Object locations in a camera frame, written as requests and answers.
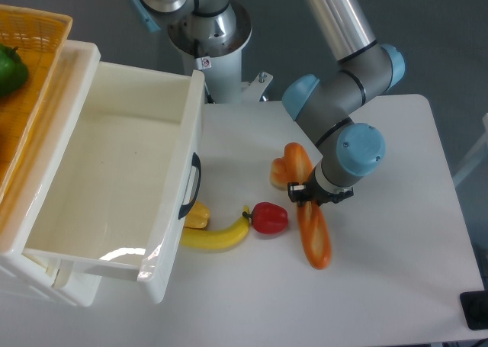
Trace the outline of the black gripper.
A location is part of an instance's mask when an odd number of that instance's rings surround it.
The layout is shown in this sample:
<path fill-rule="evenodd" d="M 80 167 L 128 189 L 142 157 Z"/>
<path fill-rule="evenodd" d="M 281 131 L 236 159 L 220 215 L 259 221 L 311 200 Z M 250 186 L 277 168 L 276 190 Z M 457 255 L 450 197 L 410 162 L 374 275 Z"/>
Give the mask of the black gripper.
<path fill-rule="evenodd" d="M 306 202 L 311 201 L 321 206 L 327 203 L 338 204 L 354 195 L 353 187 L 341 188 L 336 193 L 324 189 L 314 175 L 310 175 L 306 182 L 287 183 L 287 195 L 292 203 L 302 207 Z"/>

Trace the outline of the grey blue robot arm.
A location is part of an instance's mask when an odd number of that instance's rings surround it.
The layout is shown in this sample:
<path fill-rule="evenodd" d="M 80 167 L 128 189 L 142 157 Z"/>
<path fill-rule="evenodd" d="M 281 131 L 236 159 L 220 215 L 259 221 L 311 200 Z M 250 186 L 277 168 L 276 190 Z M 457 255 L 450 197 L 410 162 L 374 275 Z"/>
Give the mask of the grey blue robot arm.
<path fill-rule="evenodd" d="M 150 31 L 167 30 L 186 72 L 204 74 L 207 102 L 241 100 L 241 52 L 252 33 L 244 7 L 233 0 L 130 1 Z M 377 168 L 385 151 L 379 131 L 351 115 L 397 84 L 405 62 L 395 47 L 377 42 L 357 0 L 307 3 L 339 71 L 325 82 L 303 76 L 283 94 L 285 110 L 322 154 L 310 174 L 285 184 L 296 204 L 339 203 L 354 194 L 354 185 Z"/>

